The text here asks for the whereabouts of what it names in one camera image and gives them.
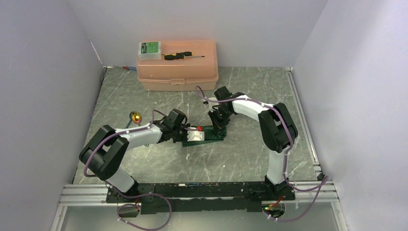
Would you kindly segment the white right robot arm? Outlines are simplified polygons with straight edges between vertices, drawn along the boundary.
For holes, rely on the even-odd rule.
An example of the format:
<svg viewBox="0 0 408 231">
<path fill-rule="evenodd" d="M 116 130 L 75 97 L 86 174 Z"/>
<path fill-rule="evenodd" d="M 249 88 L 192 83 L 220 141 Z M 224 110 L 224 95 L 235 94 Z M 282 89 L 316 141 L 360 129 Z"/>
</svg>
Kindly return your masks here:
<svg viewBox="0 0 408 231">
<path fill-rule="evenodd" d="M 262 139 L 269 149 L 268 171 L 265 186 L 266 196 L 276 200 L 283 195 L 286 181 L 287 155 L 298 136 L 293 119 L 283 103 L 268 104 L 237 92 L 232 94 L 225 86 L 214 92 L 214 98 L 206 98 L 213 124 L 213 133 L 219 134 L 226 128 L 232 115 L 244 115 L 259 123 Z"/>
</svg>

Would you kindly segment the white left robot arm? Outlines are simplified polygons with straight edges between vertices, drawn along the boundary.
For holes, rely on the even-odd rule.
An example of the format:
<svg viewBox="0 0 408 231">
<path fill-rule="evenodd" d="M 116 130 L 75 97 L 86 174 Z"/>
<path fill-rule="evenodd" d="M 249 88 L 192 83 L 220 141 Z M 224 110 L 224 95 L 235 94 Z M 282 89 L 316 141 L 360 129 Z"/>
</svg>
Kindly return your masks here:
<svg viewBox="0 0 408 231">
<path fill-rule="evenodd" d="M 178 109 L 144 126 L 114 129 L 104 125 L 79 154 L 79 160 L 85 165 L 83 174 L 109 183 L 124 201 L 132 202 L 139 194 L 139 184 L 121 167 L 126 152 L 169 140 L 186 141 L 189 129 L 191 125 L 186 115 Z"/>
</svg>

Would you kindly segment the green cloth napkin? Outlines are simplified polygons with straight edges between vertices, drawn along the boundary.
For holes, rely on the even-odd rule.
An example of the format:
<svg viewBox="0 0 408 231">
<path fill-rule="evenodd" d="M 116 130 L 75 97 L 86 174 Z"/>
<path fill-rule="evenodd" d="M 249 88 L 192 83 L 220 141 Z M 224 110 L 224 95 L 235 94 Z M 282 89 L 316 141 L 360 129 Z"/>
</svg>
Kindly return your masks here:
<svg viewBox="0 0 408 231">
<path fill-rule="evenodd" d="M 202 141 L 183 141 L 182 147 L 204 145 L 214 142 L 223 141 L 227 136 L 227 128 L 223 128 L 217 134 L 214 133 L 212 126 L 203 126 L 204 139 Z"/>
</svg>

